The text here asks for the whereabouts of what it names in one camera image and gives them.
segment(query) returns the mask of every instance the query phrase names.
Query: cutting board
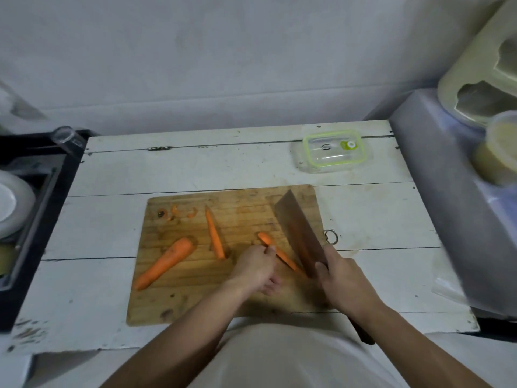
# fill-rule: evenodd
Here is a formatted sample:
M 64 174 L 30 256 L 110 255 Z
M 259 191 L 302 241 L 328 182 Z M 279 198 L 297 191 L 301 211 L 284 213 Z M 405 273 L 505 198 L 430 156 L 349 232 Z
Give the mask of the cutting board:
M 320 210 L 311 185 L 228 190 L 149 199 L 133 279 L 148 269 L 177 239 L 189 236 L 197 242 L 193 254 L 169 269 L 143 291 L 131 289 L 127 324 L 168 323 L 176 320 L 207 293 L 228 278 L 240 254 L 259 245 L 257 233 L 265 231 L 288 256 L 293 254 L 273 205 L 292 189 L 320 242 L 325 242 Z M 217 260 L 211 250 L 205 206 L 214 216 L 227 259 Z M 267 316 L 276 313 L 307 313 L 329 309 L 325 294 L 313 279 L 295 273 L 280 259 L 277 272 L 280 292 L 272 296 L 253 294 L 237 316 Z

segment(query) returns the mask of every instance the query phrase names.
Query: person's right arm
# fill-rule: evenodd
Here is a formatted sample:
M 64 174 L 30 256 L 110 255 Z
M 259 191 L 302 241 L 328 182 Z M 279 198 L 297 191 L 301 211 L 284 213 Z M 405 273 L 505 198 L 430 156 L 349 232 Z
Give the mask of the person's right arm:
M 325 247 L 328 269 L 316 263 L 328 300 L 377 342 L 411 388 L 490 387 L 382 302 L 354 259 Z

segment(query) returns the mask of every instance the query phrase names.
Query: knife blade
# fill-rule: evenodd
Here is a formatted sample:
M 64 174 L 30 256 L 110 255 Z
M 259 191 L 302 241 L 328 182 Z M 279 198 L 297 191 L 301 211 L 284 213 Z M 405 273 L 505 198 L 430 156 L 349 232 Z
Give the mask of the knife blade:
M 275 204 L 273 211 L 291 248 L 298 255 L 307 276 L 316 278 L 317 273 L 314 264 L 319 261 L 328 268 L 327 258 L 318 237 L 314 234 L 291 189 Z M 352 319 L 349 320 L 362 342 L 368 345 L 375 344 L 372 337 L 361 326 Z

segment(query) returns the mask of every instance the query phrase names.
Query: white shirt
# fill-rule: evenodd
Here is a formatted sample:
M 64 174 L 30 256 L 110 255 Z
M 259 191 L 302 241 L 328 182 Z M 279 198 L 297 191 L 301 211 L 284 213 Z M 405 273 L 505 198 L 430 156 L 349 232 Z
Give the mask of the white shirt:
M 335 332 L 278 324 L 244 328 L 189 388 L 400 387 L 361 346 Z

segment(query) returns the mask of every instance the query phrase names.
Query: person's left arm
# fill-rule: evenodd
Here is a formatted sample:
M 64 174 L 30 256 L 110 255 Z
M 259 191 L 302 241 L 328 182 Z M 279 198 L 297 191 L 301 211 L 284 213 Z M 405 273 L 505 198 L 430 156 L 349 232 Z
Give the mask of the person's left arm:
M 214 356 L 237 309 L 255 291 L 274 293 L 275 248 L 252 246 L 228 280 L 122 365 L 101 388 L 186 387 Z

